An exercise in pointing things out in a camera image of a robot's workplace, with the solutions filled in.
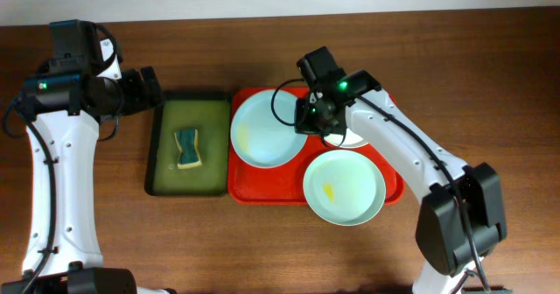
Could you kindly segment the mint green plate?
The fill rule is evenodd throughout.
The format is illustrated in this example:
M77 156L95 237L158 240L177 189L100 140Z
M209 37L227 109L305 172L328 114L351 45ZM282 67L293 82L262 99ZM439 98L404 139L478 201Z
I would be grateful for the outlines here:
M386 198L380 169L369 158L350 150L331 150L316 157L305 170L303 191L318 217L346 227L373 219Z

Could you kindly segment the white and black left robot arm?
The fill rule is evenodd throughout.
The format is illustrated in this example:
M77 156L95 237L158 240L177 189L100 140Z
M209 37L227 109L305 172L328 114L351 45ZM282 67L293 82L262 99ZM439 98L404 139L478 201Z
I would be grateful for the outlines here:
M40 73L12 107L32 157L31 232L22 278L3 293L144 293L133 274L107 268L95 230L94 160L100 124L161 102L152 67L110 79L84 71Z

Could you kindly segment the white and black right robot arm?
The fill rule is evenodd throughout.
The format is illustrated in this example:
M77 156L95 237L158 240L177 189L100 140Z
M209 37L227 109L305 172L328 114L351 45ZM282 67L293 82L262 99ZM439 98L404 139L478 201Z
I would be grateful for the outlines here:
M501 180L487 163L471 167L422 132L368 72L300 71L310 93L312 131L351 130L403 178L420 202L415 238L425 264L414 293L460 293L508 235Z

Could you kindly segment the light blue plate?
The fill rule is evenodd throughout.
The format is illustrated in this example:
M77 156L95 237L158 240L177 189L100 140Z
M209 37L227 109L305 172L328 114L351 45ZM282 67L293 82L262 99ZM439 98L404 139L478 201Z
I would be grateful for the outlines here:
M246 164L261 169L290 162L304 148L307 136L286 123L294 119L297 97L267 89L252 94L235 111L231 144Z

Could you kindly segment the green and yellow sponge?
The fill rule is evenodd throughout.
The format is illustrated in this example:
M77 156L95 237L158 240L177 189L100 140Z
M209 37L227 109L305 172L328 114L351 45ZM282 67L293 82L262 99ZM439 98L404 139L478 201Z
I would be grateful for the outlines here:
M174 133L178 147L178 168L180 170L202 166L198 146L199 132L195 128L188 128Z

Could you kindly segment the white plate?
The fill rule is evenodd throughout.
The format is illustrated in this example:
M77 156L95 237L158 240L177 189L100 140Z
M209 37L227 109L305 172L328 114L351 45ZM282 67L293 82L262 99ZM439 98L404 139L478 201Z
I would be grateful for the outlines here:
M355 149L368 145L366 140L353 133L350 129L347 129L345 134L329 134L325 137L325 141L332 146L345 149Z

